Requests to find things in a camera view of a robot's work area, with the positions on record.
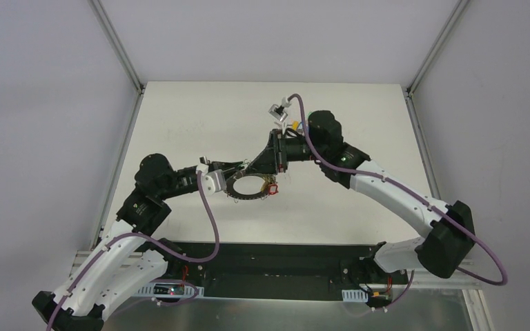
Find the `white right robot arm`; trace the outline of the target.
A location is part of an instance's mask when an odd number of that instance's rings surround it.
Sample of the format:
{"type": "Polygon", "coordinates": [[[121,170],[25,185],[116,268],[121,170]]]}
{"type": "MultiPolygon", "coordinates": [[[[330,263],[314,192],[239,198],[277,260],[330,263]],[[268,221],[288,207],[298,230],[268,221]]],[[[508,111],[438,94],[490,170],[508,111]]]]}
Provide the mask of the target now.
{"type": "Polygon", "coordinates": [[[448,204],[396,185],[369,155],[344,141],[342,125],[329,110],[311,113],[307,126],[316,152],[330,164],[320,165],[328,179],[378,202],[419,235],[398,243],[377,244],[364,259],[367,279],[379,283],[392,272],[413,268],[450,278],[474,247],[467,236],[474,231],[470,207],[461,201],[448,204]]]}

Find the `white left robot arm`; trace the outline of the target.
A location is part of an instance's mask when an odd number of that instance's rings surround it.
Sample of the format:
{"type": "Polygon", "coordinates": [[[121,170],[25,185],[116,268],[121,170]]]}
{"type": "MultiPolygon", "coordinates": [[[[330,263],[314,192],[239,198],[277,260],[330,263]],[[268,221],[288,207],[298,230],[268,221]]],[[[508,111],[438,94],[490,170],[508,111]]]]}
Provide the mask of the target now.
{"type": "Polygon", "coordinates": [[[207,195],[224,190],[224,182],[243,163],[208,161],[174,169],[162,154],[144,157],[135,188],[117,212],[107,234],[86,261],[55,291],[40,291],[32,300],[47,330],[101,330],[108,317],[143,285],[164,276],[178,277],[183,261],[214,259],[220,238],[207,195]],[[215,245],[206,257],[190,257],[152,234],[171,212],[166,200],[198,192],[210,220],[215,245]]]}

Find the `silver metal ring disc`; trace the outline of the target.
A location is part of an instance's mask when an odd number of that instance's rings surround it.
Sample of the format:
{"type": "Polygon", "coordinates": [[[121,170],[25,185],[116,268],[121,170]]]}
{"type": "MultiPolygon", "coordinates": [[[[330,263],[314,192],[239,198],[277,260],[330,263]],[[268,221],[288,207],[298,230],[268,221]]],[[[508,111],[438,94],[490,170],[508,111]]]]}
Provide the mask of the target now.
{"type": "Polygon", "coordinates": [[[238,201],[250,201],[269,197],[268,186],[277,184],[275,176],[271,174],[239,173],[226,182],[226,194],[238,201]]]}

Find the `red key tag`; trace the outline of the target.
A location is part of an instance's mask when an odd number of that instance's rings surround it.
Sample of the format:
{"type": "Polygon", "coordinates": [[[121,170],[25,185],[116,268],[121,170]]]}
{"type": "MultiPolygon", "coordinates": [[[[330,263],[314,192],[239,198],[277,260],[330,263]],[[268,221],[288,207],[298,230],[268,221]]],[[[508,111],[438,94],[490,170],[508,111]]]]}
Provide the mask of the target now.
{"type": "Polygon", "coordinates": [[[268,186],[268,195],[275,195],[278,192],[279,192],[279,188],[276,183],[272,183],[268,186]]]}

